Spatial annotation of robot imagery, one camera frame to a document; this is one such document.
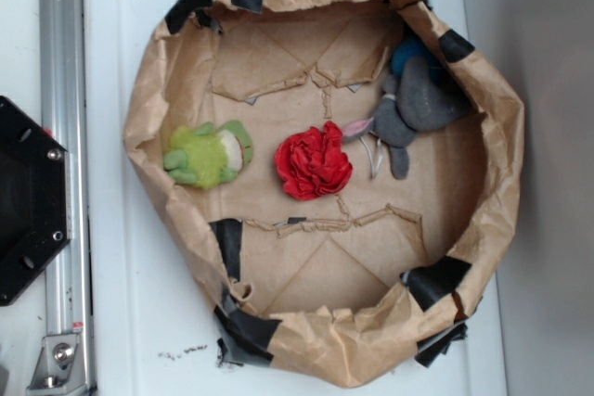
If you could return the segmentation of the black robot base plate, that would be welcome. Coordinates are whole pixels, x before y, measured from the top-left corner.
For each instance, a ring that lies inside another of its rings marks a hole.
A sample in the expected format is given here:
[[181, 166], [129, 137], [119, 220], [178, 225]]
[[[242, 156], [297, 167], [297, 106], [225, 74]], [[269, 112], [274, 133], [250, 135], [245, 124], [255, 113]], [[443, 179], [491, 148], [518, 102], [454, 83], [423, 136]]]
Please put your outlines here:
[[1, 305], [13, 304], [68, 243], [68, 152], [1, 98]]

